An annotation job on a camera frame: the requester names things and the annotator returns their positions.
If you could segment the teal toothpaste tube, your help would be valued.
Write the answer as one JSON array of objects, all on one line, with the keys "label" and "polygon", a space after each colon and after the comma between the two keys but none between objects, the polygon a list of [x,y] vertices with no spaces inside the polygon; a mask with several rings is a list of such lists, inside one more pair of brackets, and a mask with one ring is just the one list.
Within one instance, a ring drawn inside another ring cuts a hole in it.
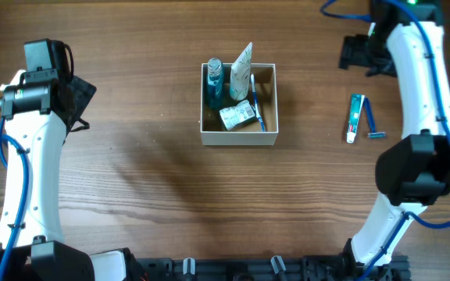
[{"label": "teal toothpaste tube", "polygon": [[353,144],[355,141],[364,99],[365,96],[362,94],[352,94],[351,96],[348,116],[348,129],[346,133],[346,141],[349,144]]}]

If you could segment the blue disposable razor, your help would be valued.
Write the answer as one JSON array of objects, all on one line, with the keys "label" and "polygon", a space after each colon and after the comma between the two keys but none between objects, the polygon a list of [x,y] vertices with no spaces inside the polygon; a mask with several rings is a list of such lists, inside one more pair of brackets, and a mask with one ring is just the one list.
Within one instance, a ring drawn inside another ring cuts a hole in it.
[{"label": "blue disposable razor", "polygon": [[366,110],[367,123],[368,123],[368,127],[370,129],[370,131],[368,133],[368,138],[377,139],[377,138],[386,137],[385,132],[377,131],[375,119],[373,117],[373,111],[371,108],[370,100],[368,98],[364,98],[363,105]]}]

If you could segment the blue white toothbrush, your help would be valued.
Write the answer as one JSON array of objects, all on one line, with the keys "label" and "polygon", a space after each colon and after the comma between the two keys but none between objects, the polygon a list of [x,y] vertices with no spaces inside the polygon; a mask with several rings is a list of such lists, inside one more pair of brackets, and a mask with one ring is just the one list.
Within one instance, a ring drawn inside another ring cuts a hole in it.
[{"label": "blue white toothbrush", "polygon": [[257,118],[257,120],[261,126],[262,132],[266,132],[265,123],[263,122],[263,118],[259,111],[259,100],[258,100],[258,95],[257,95],[256,89],[255,89],[255,75],[254,74],[250,74],[250,84],[251,84],[251,88],[252,88],[252,96],[253,96],[253,101],[254,101],[254,106],[255,106],[255,117]]}]

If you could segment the white lotion tube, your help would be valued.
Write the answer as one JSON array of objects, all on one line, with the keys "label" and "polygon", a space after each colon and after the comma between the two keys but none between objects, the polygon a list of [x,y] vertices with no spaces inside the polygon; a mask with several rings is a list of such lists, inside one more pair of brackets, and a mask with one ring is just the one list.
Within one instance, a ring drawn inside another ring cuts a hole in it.
[{"label": "white lotion tube", "polygon": [[235,101],[246,99],[251,72],[252,46],[250,42],[230,68],[230,97]]}]

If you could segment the green Dettol soap bar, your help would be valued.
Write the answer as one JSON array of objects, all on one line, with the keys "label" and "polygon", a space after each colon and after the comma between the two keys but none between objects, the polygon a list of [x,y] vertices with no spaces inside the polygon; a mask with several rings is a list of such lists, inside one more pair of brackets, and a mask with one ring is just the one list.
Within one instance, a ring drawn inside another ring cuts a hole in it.
[{"label": "green Dettol soap bar", "polygon": [[220,121],[226,131],[257,120],[255,109],[248,100],[243,100],[235,106],[219,110]]}]

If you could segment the blue mouthwash bottle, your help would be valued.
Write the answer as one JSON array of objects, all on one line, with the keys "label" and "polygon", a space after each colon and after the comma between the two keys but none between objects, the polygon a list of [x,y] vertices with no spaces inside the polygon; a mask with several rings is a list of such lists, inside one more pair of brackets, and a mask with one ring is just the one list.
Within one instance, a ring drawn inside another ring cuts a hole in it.
[{"label": "blue mouthwash bottle", "polygon": [[218,58],[211,58],[207,63],[206,101],[212,110],[222,107],[223,63]]}]

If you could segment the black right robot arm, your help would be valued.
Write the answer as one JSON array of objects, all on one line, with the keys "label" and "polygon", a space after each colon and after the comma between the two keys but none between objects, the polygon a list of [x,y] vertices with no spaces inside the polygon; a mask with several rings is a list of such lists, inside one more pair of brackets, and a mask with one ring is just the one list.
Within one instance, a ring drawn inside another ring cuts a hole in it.
[{"label": "black right robot arm", "polygon": [[345,251],[360,278],[387,265],[413,222],[450,194],[450,87],[445,69],[444,17],[437,1],[372,1],[366,35],[347,37],[341,68],[398,79],[402,138],[377,160],[377,199]]}]

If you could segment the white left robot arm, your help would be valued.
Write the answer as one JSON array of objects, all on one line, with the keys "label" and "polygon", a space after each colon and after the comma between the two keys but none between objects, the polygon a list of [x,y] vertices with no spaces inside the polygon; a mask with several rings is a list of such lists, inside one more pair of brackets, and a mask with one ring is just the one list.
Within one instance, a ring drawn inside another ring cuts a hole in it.
[{"label": "white left robot arm", "polygon": [[70,46],[41,39],[24,45],[27,68],[0,90],[0,159],[6,168],[0,219],[0,280],[132,280],[127,249],[86,254],[64,242],[59,164],[69,133],[95,86],[73,73]]}]

